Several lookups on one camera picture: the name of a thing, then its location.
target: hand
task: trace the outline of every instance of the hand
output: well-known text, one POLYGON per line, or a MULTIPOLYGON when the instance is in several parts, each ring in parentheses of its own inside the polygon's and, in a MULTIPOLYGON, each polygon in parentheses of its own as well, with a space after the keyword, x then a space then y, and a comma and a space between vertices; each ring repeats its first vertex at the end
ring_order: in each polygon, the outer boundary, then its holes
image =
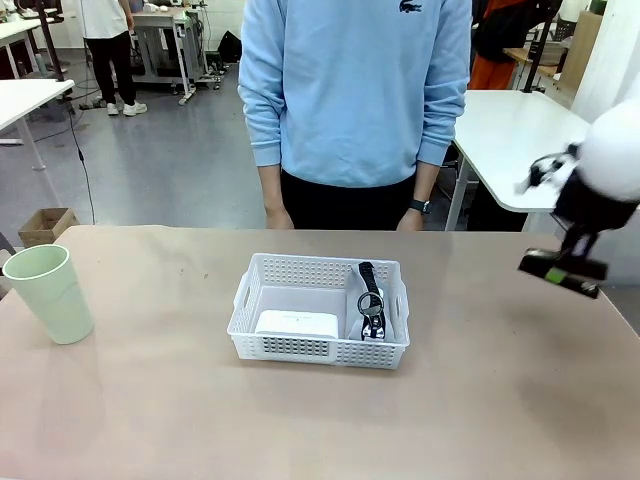
POLYGON ((398 224, 398 228, 396 231, 398 232, 421 232, 424 228, 424 221, 422 219, 422 214, 410 208, 407 210, 407 213, 404 214, 402 220, 398 224))
POLYGON ((267 228, 270 230, 293 230, 293 222, 284 207, 267 209, 267 228))

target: cup rim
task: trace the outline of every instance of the cup rim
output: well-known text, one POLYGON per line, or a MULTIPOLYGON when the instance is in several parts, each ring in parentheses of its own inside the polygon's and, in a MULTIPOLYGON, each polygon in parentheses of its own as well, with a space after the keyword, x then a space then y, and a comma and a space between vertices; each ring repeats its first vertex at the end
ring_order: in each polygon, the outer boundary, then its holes
POLYGON ((58 271, 59 269, 61 269, 69 261, 69 255, 70 255, 69 250, 66 247, 63 247, 62 245, 57 245, 55 243, 50 243, 46 245, 36 245, 35 247, 25 248, 24 250, 13 255, 12 257, 9 257, 9 259, 6 262, 4 262, 4 265, 2 266, 2 274, 9 280, 13 280, 16 282, 37 280, 38 278, 46 277, 58 271), (48 272, 41 273, 40 275, 34 275, 33 277, 14 277, 13 275, 9 275, 9 273, 7 272, 7 265, 9 265, 12 261, 14 261, 19 256, 25 255, 27 252, 32 252, 37 248, 52 248, 52 249, 62 250, 65 253, 64 260, 62 260, 62 262, 60 262, 60 265, 58 265, 56 268, 49 270, 48 272))

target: watch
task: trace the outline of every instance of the watch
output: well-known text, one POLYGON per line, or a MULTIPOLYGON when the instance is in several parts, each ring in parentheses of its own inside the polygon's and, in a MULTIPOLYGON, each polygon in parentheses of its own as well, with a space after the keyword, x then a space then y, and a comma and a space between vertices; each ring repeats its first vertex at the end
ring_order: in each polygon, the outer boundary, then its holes
POLYGON ((416 200, 415 198, 411 200, 409 203, 409 208, 413 208, 414 210, 418 210, 423 215, 426 215, 431 212, 431 202, 421 202, 420 200, 416 200))

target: sweatshirt cuff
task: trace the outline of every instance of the sweatshirt cuff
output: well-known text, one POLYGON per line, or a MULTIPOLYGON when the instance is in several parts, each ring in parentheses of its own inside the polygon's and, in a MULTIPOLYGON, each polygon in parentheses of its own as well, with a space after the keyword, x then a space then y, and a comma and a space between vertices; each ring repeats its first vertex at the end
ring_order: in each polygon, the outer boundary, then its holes
POLYGON ((253 158, 258 167, 271 167, 280 165, 281 160, 280 144, 261 145, 253 147, 253 158))
POLYGON ((444 156, 448 149, 449 145, 437 145, 423 140, 418 150, 418 161, 440 167, 444 163, 444 156))

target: white shirt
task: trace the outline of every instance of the white shirt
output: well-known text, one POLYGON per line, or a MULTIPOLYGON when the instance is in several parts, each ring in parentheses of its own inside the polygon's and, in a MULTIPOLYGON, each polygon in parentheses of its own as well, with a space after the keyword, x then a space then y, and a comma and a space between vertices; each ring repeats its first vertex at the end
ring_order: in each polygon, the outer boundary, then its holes
POLYGON ((76 0, 84 38, 113 38, 127 31, 127 19, 118 0, 76 0))

